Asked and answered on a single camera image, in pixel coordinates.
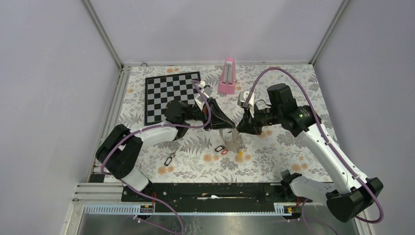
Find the keyring with coloured key tags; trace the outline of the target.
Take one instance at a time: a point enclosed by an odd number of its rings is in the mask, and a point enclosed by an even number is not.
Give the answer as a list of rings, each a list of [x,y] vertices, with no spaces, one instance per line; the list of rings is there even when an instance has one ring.
[[[226,139],[224,134],[230,134],[230,138]],[[241,134],[236,128],[233,129],[220,129],[219,135],[223,144],[217,146],[214,151],[226,155],[229,151],[237,154],[238,157],[243,156],[244,144]]]

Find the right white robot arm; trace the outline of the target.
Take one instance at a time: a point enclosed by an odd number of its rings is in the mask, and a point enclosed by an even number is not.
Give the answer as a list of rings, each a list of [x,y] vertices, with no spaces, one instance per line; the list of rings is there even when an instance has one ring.
[[[332,184],[317,182],[299,173],[284,176],[281,197],[288,202],[298,197],[324,204],[341,222],[348,222],[371,206],[384,185],[377,177],[369,178],[353,164],[326,131],[319,116],[309,105],[298,106],[291,89],[284,83],[267,89],[271,106],[259,109],[253,95],[240,92],[238,105],[244,114],[237,131],[260,135],[264,126],[280,124],[303,143],[317,158]]]

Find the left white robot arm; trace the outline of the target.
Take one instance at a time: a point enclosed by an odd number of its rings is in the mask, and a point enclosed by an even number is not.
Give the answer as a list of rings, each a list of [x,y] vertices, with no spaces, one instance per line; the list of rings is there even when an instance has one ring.
[[[164,121],[137,131],[117,125],[95,154],[102,167],[132,188],[133,195],[140,201],[148,200],[152,194],[149,179],[135,166],[143,148],[181,139],[191,128],[189,120],[202,121],[201,128],[207,131],[235,128],[235,123],[214,98],[209,98],[202,107],[172,100],[167,103],[164,115]]]

